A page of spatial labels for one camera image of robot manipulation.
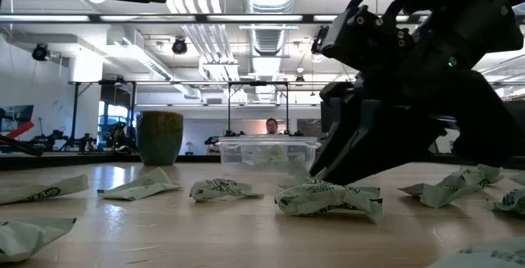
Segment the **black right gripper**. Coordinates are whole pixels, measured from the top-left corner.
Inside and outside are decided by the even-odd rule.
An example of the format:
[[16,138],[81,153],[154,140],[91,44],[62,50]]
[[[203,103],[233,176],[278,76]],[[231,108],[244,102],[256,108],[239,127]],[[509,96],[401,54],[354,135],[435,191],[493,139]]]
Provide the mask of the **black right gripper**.
[[445,132],[428,114],[452,116],[462,131],[512,126],[513,117],[478,72],[432,40],[412,38],[413,49],[397,67],[358,70],[354,92],[366,100],[341,111],[311,176],[351,184],[428,155]]

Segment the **dark green cup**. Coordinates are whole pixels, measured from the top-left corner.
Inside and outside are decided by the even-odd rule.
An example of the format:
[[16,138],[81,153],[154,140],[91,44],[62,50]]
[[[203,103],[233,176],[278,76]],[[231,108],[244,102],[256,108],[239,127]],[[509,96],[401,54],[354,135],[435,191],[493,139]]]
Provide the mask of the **dark green cup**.
[[179,155],[184,116],[174,111],[142,111],[137,118],[136,141],[146,166],[171,166]]

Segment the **clear plastic bin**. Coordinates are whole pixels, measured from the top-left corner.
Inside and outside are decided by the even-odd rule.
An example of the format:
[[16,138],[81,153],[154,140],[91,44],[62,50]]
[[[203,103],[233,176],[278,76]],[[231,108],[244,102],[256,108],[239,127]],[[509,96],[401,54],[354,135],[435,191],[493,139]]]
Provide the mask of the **clear plastic bin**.
[[[239,137],[221,137],[218,140],[221,154],[221,163],[227,171],[245,171],[258,174],[286,173],[286,164],[304,153],[308,162],[312,164],[316,160],[317,150],[321,144],[316,137],[289,136],[285,134],[259,134],[242,135]],[[241,148],[245,146],[281,145],[284,147],[289,160],[284,163],[251,166],[242,162]]]

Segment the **red object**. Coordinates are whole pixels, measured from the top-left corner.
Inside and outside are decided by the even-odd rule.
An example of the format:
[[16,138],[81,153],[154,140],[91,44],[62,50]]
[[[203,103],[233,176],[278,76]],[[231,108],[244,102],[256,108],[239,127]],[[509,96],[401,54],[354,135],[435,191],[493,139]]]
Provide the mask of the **red object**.
[[29,131],[30,129],[32,129],[33,127],[34,127],[34,123],[32,121],[28,121],[28,122],[24,123],[23,125],[21,125],[20,127],[18,127],[17,129],[14,129],[12,132],[6,134],[6,137],[8,137],[10,139],[17,138],[20,135],[22,135],[23,133],[25,133],[25,132]]

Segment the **black overhead frame bar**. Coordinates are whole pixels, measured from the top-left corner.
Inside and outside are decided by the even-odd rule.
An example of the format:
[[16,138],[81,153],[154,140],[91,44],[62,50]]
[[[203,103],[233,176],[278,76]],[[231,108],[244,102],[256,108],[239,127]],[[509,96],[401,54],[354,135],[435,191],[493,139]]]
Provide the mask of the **black overhead frame bar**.
[[0,14],[0,24],[327,24],[323,14]]

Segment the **white rectangular ceiling duct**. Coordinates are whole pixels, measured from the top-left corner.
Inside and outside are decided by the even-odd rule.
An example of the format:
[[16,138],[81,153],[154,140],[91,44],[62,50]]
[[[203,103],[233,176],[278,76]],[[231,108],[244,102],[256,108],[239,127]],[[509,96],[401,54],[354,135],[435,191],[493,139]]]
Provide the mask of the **white rectangular ceiling duct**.
[[202,98],[202,94],[198,89],[191,88],[187,84],[181,84],[179,78],[174,77],[167,68],[155,61],[142,48],[131,43],[128,39],[123,38],[121,41],[114,41],[113,44],[118,46],[120,51],[125,55],[136,59],[148,70],[152,71],[156,75],[159,75],[165,81],[170,82],[170,84],[182,92],[186,98]]

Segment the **black background rig frame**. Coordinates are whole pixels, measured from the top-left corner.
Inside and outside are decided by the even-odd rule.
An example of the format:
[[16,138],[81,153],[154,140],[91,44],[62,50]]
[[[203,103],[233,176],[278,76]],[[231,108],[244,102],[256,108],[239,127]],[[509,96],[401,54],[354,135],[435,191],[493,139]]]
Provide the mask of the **black background rig frame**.
[[109,86],[116,87],[117,85],[122,86],[125,84],[130,84],[132,86],[132,92],[130,93],[130,112],[126,118],[127,127],[126,127],[125,132],[129,134],[135,130],[134,125],[133,125],[133,120],[134,120],[134,114],[135,114],[136,94],[137,94],[137,86],[138,86],[138,82],[136,80],[101,79],[99,81],[70,81],[69,84],[72,84],[75,86],[73,112],[72,112],[72,119],[71,119],[71,135],[69,136],[69,139],[66,141],[66,143],[61,147],[61,151],[64,151],[66,147],[73,146],[76,141],[75,133],[76,133],[79,96],[92,85],[102,85],[102,86],[109,85]]
[[275,88],[282,85],[285,87],[285,98],[286,98],[286,104],[285,104],[285,127],[286,131],[290,132],[290,109],[289,109],[289,93],[290,93],[290,82],[288,81],[264,81],[264,80],[253,80],[253,81],[228,81],[226,83],[227,85],[227,130],[231,131],[231,87],[232,86],[238,86],[239,88],[243,88],[245,85],[251,86],[251,87],[262,87],[262,86],[269,86],[272,85]]

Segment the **dark wall picture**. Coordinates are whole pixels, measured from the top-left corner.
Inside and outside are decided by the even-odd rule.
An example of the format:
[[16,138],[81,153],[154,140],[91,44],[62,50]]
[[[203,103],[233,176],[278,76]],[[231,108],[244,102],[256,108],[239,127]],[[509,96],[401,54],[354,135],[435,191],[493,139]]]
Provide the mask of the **dark wall picture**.
[[31,121],[33,105],[0,106],[0,132],[11,132]]

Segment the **black table edge frame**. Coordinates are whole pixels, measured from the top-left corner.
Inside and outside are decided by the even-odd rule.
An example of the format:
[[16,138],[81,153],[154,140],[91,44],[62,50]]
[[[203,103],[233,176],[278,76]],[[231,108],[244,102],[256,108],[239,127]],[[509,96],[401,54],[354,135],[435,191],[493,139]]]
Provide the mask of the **black table edge frame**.
[[[78,166],[88,164],[134,162],[141,163],[138,155],[121,154],[78,154],[77,152],[65,152],[67,154],[46,154],[41,157],[29,155],[0,155],[0,170],[22,170],[37,169],[59,166]],[[220,163],[220,156],[178,156],[176,162],[179,163]],[[475,165],[473,161],[465,160],[453,154],[436,153],[428,158],[417,160],[416,162],[430,162],[440,164],[455,164],[463,166]],[[525,170],[525,157],[513,157],[502,165],[506,169]]]

